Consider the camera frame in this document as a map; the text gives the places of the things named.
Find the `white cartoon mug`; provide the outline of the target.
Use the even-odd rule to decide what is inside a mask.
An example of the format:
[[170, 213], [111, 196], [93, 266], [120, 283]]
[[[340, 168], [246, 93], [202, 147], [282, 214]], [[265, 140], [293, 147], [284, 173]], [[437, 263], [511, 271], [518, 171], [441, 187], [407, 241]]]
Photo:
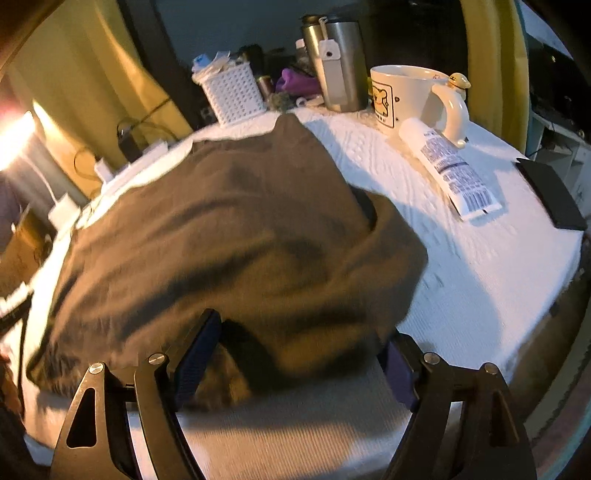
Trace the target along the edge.
[[464, 74], [381, 65], [370, 70], [370, 84], [377, 126], [385, 135], [397, 133], [404, 121], [418, 118], [455, 146], [465, 146], [470, 123], [466, 99], [471, 82]]

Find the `white desk lamp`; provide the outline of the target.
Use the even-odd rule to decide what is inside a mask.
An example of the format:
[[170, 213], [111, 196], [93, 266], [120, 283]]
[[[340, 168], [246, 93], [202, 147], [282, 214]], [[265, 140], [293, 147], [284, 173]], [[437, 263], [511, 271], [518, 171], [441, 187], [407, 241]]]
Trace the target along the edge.
[[1, 121], [1, 172], [15, 180], [17, 192], [58, 232], [74, 226], [87, 202], [37, 134], [31, 111], [10, 112]]

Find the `white quilted bed cover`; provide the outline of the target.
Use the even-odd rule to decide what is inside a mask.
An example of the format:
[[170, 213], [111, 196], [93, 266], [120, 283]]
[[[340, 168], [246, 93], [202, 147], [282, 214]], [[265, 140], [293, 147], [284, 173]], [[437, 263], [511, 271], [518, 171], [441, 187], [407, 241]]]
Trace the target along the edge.
[[[579, 232], [555, 228], [515, 168], [516, 150], [478, 125], [463, 157], [501, 202], [465, 222], [403, 144], [368, 114], [301, 109], [349, 183], [388, 196], [429, 255], [402, 330], [448, 362], [497, 364], [513, 380], [525, 345], [575, 274]], [[180, 423], [209, 479], [361, 479], [389, 463], [408, 423], [377, 367]]]

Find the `yellow curtain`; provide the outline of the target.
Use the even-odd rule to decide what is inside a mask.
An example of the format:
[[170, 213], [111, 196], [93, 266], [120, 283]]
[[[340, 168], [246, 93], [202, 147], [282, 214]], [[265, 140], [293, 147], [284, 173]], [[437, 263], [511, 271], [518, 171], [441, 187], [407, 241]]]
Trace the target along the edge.
[[140, 62], [114, 1], [65, 1], [37, 26], [7, 67], [17, 99], [39, 122], [45, 146], [86, 196], [98, 190], [96, 157], [119, 168], [116, 131], [145, 118], [149, 140], [193, 128]]

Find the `white usb charger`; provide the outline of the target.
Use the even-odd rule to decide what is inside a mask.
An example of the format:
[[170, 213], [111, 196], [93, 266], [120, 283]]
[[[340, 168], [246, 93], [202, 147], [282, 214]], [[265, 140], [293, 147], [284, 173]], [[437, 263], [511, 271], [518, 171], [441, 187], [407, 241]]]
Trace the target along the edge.
[[114, 178], [114, 174], [104, 158], [100, 158], [95, 162], [94, 171], [103, 184], [109, 183]]

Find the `white perforated plastic basket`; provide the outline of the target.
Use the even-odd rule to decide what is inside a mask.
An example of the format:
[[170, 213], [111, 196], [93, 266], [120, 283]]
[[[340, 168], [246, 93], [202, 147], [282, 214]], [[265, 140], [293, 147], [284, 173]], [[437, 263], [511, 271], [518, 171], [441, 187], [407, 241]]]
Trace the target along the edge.
[[252, 119], [266, 112], [249, 61], [218, 51], [211, 59], [201, 54], [193, 59], [191, 80], [204, 91], [221, 127]]

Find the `stainless steel travel tumbler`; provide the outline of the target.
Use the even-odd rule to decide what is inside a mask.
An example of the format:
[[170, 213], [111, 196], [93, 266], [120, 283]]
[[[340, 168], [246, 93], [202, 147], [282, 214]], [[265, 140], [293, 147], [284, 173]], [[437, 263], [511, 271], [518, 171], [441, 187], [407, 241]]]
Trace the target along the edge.
[[359, 22], [335, 15], [301, 17], [301, 33], [325, 107], [348, 113], [368, 106], [368, 71]]

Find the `purple cloth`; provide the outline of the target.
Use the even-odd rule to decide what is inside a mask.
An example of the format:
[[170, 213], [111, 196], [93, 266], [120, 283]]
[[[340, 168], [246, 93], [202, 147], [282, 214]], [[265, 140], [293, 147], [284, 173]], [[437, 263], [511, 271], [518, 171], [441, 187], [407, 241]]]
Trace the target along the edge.
[[318, 79], [284, 68], [276, 81], [276, 93], [287, 93], [294, 97], [314, 97], [322, 93]]

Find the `brown cardboard box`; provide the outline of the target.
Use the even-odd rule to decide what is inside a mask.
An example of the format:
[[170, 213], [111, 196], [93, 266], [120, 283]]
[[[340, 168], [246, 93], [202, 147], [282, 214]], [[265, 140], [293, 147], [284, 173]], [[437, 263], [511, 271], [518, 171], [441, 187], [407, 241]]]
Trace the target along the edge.
[[52, 249], [55, 229], [47, 226], [27, 207], [12, 237], [1, 253], [0, 294], [9, 296], [22, 283], [27, 284], [43, 265]]

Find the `white cream tube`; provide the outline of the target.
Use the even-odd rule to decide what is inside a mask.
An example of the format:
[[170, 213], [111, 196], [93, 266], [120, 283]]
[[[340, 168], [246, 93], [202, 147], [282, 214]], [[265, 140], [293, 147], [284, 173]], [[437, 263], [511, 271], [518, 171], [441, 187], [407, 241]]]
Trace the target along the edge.
[[502, 208], [460, 150], [437, 130], [418, 118], [409, 118], [401, 124], [399, 136], [435, 179], [463, 221]]

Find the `black smartphone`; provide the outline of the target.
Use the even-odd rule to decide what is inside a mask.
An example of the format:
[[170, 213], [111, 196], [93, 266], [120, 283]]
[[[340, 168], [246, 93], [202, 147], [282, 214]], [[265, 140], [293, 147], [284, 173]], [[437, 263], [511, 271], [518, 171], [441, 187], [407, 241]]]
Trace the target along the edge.
[[551, 166], [518, 158], [515, 167], [533, 189], [555, 228], [574, 231], [587, 229], [575, 200]]

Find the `grey stone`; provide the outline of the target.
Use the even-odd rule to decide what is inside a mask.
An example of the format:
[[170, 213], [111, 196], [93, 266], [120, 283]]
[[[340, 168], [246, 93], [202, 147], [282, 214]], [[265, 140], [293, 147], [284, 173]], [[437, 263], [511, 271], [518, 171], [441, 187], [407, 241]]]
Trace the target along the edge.
[[287, 92], [274, 92], [267, 97], [266, 105], [271, 111], [286, 113], [296, 104]]

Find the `white power strip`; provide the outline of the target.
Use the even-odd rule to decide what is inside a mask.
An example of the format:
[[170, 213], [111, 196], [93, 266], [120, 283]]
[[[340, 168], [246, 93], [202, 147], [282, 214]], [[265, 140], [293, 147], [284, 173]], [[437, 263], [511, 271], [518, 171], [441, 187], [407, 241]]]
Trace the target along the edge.
[[148, 166], [152, 165], [161, 156], [166, 154], [168, 150], [169, 144], [167, 141], [160, 140], [153, 143], [143, 152], [142, 156], [132, 163], [127, 163], [117, 172], [112, 174], [110, 178], [104, 181], [102, 183], [102, 188], [116, 188], [117, 186], [125, 184], [145, 170]]

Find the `black power adapter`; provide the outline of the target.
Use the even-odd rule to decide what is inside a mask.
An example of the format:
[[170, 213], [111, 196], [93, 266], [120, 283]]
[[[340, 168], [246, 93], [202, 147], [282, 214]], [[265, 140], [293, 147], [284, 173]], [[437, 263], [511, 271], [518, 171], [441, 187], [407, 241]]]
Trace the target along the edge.
[[117, 132], [118, 147], [127, 162], [133, 163], [142, 156], [142, 150], [129, 130]]

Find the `dark brown t-shirt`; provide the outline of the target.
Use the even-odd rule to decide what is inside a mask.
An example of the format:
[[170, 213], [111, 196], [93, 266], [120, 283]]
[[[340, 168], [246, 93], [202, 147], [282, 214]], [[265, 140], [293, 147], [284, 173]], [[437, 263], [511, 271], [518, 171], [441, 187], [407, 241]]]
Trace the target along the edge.
[[214, 411], [373, 360], [428, 252], [393, 202], [346, 182], [283, 114], [266, 134], [194, 143], [73, 233], [26, 374], [74, 394], [88, 365], [135, 365], [204, 310], [219, 343], [190, 404]]

